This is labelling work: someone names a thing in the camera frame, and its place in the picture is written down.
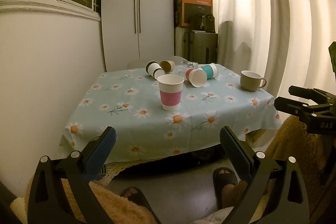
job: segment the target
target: white curtain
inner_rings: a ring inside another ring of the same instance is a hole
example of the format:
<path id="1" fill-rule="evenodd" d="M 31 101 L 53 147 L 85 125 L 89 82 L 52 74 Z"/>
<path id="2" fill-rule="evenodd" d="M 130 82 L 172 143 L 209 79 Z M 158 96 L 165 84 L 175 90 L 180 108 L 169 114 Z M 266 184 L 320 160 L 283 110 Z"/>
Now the white curtain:
<path id="1" fill-rule="evenodd" d="M 335 8 L 336 0 L 213 0 L 218 63 L 265 76 L 274 96 L 297 100 L 291 85 L 335 94 Z"/>

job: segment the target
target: light blue tablecloth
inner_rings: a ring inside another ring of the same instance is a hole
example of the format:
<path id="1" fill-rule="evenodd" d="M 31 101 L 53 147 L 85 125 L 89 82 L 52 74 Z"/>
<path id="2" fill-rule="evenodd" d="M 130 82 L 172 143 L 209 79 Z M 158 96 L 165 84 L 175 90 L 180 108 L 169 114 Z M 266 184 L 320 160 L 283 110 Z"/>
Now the light blue tablecloth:
<path id="1" fill-rule="evenodd" d="M 219 130 L 230 126 L 241 140 L 259 128 L 278 129 L 281 122 L 274 97 L 264 90 L 244 91 L 240 77 L 219 67 L 219 76 L 201 88 L 184 82 L 177 111 L 161 107 L 157 81 L 144 68 L 100 75 L 71 115 L 59 150 L 82 150 L 107 126 L 117 142 L 106 161 L 148 160 L 219 144 Z M 173 74 L 185 76 L 186 66 Z"/>

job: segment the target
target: paper cup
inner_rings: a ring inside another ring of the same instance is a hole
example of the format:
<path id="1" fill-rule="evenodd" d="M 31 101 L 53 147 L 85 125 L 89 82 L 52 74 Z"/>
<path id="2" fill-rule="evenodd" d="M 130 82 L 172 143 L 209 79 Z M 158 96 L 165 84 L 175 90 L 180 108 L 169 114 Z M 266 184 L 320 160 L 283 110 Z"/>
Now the paper cup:
<path id="1" fill-rule="evenodd" d="M 218 76 L 218 67 L 215 63 L 211 63 L 210 66 L 213 70 L 213 78 L 216 78 Z"/>
<path id="2" fill-rule="evenodd" d="M 202 70 L 204 70 L 207 74 L 207 79 L 210 79 L 213 77 L 213 69 L 210 65 L 205 65 L 202 67 Z"/>
<path id="3" fill-rule="evenodd" d="M 148 67 L 148 74 L 154 77 L 154 71 L 162 69 L 158 63 L 150 64 Z"/>
<path id="4" fill-rule="evenodd" d="M 173 61 L 164 60 L 160 63 L 160 66 L 163 68 L 165 73 L 170 73 L 174 69 L 175 63 Z"/>
<path id="5" fill-rule="evenodd" d="M 146 65 L 146 72 L 150 75 L 150 73 L 148 72 L 148 68 L 149 68 L 149 66 L 150 65 L 152 65 L 153 63 L 157 63 L 158 64 L 158 62 L 156 62 L 156 61 L 151 61 L 151 62 L 148 62 L 148 64 Z"/>
<path id="6" fill-rule="evenodd" d="M 195 70 L 195 69 L 189 69 L 189 70 L 186 71 L 186 73 L 185 73 L 185 78 L 186 78 L 187 80 L 189 80 L 189 75 L 190 75 L 190 73 L 191 73 L 193 70 Z"/>
<path id="7" fill-rule="evenodd" d="M 207 82 L 207 74 L 204 70 L 195 69 L 189 74 L 189 82 L 196 88 L 204 86 Z"/>
<path id="8" fill-rule="evenodd" d="M 181 101 L 184 78 L 179 75 L 162 75 L 157 81 L 163 109 L 177 110 Z"/>
<path id="9" fill-rule="evenodd" d="M 156 69 L 153 72 L 153 77 L 157 80 L 159 76 L 165 75 L 165 71 L 161 68 Z"/>

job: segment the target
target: orange box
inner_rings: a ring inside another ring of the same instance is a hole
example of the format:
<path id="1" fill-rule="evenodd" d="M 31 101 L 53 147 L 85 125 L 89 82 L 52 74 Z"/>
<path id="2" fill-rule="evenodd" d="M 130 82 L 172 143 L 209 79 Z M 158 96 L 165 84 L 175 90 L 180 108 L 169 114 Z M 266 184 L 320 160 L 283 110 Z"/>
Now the orange box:
<path id="1" fill-rule="evenodd" d="M 176 0 L 176 24 L 180 27 L 189 27 L 193 15 L 212 14 L 212 0 Z"/>

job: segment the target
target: wardrobe door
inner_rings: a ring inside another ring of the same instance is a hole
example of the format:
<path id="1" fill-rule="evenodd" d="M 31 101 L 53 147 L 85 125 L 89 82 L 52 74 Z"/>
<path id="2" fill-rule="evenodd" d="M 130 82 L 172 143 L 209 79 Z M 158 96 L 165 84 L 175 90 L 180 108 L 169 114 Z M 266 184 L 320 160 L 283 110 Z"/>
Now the wardrobe door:
<path id="1" fill-rule="evenodd" d="M 101 0 L 101 24 L 107 71 L 140 58 L 137 0 Z"/>
<path id="2" fill-rule="evenodd" d="M 174 55 L 173 0 L 138 0 L 141 59 Z"/>

